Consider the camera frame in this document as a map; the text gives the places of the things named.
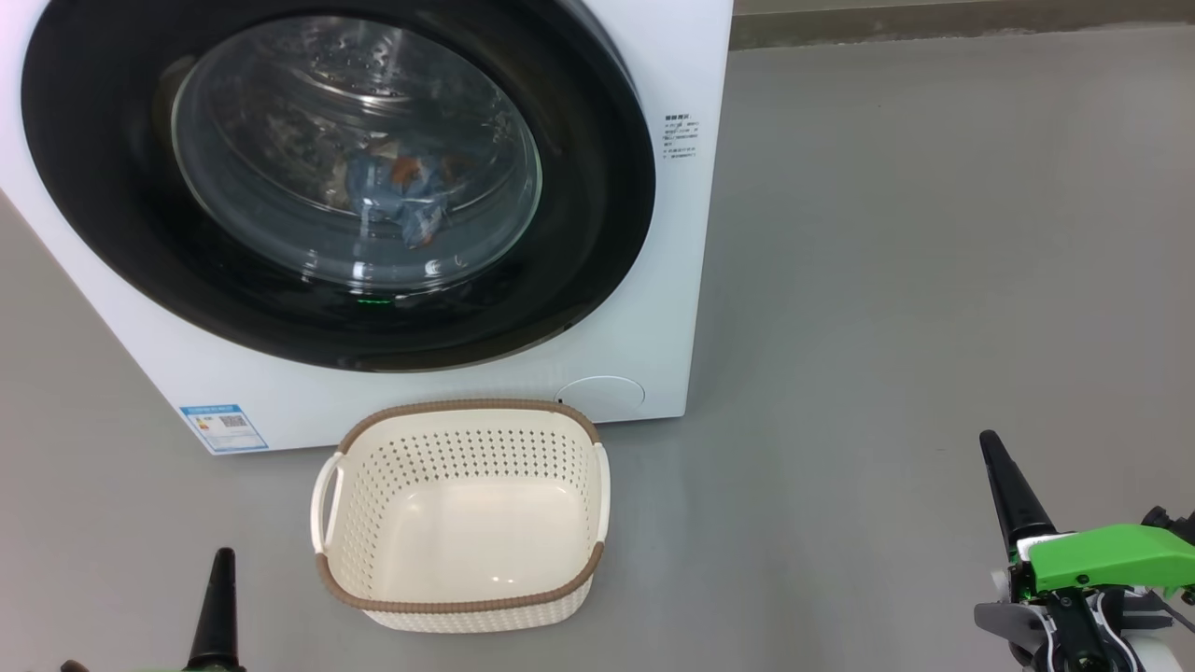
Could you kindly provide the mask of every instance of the white washing machine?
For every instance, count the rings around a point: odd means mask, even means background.
[[[730,14],[6,0],[0,189],[212,452],[449,398],[678,416]]]

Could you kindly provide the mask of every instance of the robotic arm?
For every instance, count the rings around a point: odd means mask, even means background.
[[[1166,603],[1181,593],[1195,605],[1195,514],[1154,507],[1140,525],[1059,533],[995,432],[980,448],[1009,567],[975,624],[1007,640],[1025,672],[1182,672],[1152,635],[1175,623],[1195,633]]]

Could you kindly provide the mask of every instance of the gray floor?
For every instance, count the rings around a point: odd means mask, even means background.
[[[980,429],[1062,527],[1195,507],[1193,62],[1190,29],[733,55],[690,415],[606,429],[607,556],[537,631],[336,603],[327,453],[208,457],[0,226],[2,666],[182,665],[229,544],[251,671],[1012,670],[970,622]]]

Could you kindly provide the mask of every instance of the basket handle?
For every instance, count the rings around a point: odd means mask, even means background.
[[[598,450],[598,472],[601,475],[601,513],[598,518],[598,540],[606,542],[606,531],[609,530],[609,458],[606,457],[606,446],[601,441],[594,444]]]
[[[327,544],[327,532],[324,530],[324,501],[327,497],[327,484],[332,481],[332,472],[337,475],[343,471],[337,468],[337,464],[344,458],[344,453],[336,452],[332,457],[327,458],[324,463],[323,469],[319,470],[319,476],[315,477],[315,489],[311,493],[311,545],[314,546],[317,554],[324,552],[324,545]],[[332,517],[336,515],[336,505],[341,499],[341,482],[336,482],[336,495],[332,500]]]

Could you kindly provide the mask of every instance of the white plastic basket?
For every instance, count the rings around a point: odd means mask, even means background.
[[[515,630],[572,616],[608,521],[609,465],[598,432],[549,402],[376,413],[341,441],[311,500],[327,589],[382,625],[422,633]]]

